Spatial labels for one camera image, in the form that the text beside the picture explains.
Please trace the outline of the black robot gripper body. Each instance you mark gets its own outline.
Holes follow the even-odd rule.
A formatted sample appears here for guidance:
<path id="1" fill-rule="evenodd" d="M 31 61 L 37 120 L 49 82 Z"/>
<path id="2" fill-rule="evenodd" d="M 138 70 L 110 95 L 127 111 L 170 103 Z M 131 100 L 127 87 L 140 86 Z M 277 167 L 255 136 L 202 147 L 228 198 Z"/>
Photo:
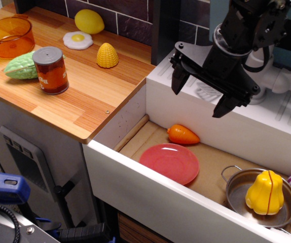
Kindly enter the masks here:
<path id="1" fill-rule="evenodd" d="M 232 49 L 218 26 L 213 33 L 213 45 L 177 42 L 170 62 L 173 69 L 176 64 L 181 64 L 189 76 L 201 80 L 222 95 L 235 97 L 239 100 L 238 106 L 246 106 L 260 92 L 260 87 L 242 66 L 242 60 L 249 53 Z"/>

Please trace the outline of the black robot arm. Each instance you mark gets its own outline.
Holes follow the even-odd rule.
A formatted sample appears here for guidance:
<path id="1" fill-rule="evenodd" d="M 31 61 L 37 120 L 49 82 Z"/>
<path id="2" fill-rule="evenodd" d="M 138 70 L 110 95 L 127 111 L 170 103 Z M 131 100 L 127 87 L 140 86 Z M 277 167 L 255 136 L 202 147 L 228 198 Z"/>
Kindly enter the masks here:
<path id="1" fill-rule="evenodd" d="M 189 76 L 222 93 L 213 111 L 220 118 L 247 106 L 261 91 L 243 64 L 252 51 L 277 44 L 287 35 L 284 25 L 291 1 L 230 1 L 224 21 L 212 35 L 212 46 L 175 44 L 171 88 L 178 94 Z"/>

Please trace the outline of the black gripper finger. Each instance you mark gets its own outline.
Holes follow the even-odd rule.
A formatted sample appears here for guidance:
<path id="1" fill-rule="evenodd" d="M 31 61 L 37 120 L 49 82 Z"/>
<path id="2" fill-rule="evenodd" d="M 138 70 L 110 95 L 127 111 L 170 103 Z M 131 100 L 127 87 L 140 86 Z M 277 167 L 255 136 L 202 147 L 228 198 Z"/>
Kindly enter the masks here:
<path id="1" fill-rule="evenodd" d="M 171 88 L 178 95 L 186 84 L 189 78 L 189 73 L 182 67 L 181 64 L 176 64 L 172 74 Z"/>
<path id="2" fill-rule="evenodd" d="M 214 108 L 212 117 L 221 118 L 231 112 L 236 106 L 238 106 L 238 104 L 238 99 L 224 94 Z"/>

